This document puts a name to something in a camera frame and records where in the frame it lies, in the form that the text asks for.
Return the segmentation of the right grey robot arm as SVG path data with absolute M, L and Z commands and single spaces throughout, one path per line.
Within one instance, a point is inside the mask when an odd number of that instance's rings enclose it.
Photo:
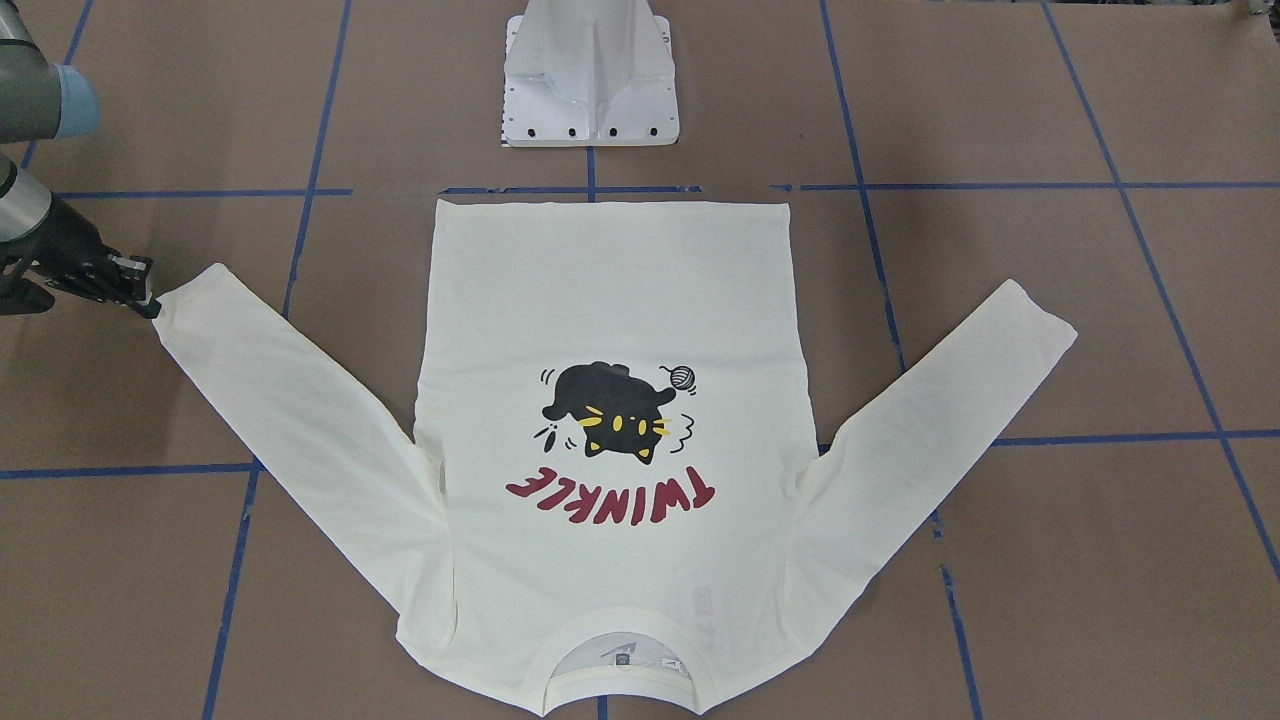
M 13 1 L 1 4 L 1 141 L 67 138 L 97 129 L 99 99 L 72 65 L 46 59 Z M 125 256 L 97 227 L 9 156 L 1 158 L 1 313 L 46 313 L 52 291 L 154 319 L 154 261 Z

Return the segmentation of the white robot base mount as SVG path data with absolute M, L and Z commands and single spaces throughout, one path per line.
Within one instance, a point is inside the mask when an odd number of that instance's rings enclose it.
M 530 1 L 506 23 L 504 74 L 507 147 L 678 140 L 671 26 L 648 1 Z

